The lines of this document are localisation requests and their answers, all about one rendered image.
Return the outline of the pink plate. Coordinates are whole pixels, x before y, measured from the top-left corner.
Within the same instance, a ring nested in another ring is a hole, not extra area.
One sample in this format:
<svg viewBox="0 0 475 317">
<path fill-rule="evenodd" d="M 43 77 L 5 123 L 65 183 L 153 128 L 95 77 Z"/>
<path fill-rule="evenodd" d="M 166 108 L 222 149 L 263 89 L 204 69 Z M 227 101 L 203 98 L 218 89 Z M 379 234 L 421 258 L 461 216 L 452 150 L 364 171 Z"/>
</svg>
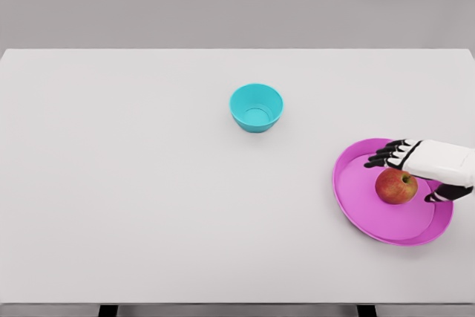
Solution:
<svg viewBox="0 0 475 317">
<path fill-rule="evenodd" d="M 375 183 L 383 168 L 366 169 L 364 163 L 390 140 L 368 138 L 342 151 L 332 172 L 335 199 L 348 220 L 371 238 L 397 246 L 420 246 L 440 237 L 450 226 L 453 203 L 428 203 L 425 197 L 439 182 L 418 179 L 415 197 L 400 205 L 385 203 Z"/>
</svg>

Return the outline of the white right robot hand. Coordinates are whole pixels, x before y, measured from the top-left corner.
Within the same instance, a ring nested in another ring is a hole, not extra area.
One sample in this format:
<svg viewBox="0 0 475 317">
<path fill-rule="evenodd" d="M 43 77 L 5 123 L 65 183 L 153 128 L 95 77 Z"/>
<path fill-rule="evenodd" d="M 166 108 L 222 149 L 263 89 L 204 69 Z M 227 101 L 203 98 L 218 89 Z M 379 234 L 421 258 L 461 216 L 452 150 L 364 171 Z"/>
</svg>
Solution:
<svg viewBox="0 0 475 317">
<path fill-rule="evenodd" d="M 406 171 L 439 186 L 425 197 L 428 203 L 453 202 L 475 189 L 475 148 L 436 140 L 403 139 L 389 142 L 367 159 L 366 168 Z"/>
</svg>

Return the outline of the red apple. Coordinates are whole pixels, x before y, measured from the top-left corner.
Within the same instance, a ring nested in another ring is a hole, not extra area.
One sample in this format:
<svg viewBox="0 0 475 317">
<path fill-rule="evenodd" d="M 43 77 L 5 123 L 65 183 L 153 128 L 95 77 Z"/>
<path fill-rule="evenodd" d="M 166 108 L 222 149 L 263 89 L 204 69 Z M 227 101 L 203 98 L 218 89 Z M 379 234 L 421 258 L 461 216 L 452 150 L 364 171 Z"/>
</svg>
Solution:
<svg viewBox="0 0 475 317">
<path fill-rule="evenodd" d="M 418 181 L 413 175 L 397 169 L 385 169 L 375 181 L 376 194 L 385 203 L 392 205 L 408 203 L 418 189 Z"/>
</svg>

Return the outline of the blue bowl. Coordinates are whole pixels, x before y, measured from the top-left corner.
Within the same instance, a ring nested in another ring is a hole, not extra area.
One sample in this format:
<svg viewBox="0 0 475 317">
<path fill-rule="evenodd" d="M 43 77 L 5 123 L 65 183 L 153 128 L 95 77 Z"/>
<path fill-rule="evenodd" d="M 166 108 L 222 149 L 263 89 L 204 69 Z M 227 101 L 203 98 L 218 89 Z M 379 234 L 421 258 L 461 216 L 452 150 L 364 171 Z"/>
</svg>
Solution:
<svg viewBox="0 0 475 317">
<path fill-rule="evenodd" d="M 229 100 L 235 122 L 249 133 L 269 130 L 284 111 L 283 97 L 273 87 L 251 83 L 236 89 Z"/>
</svg>

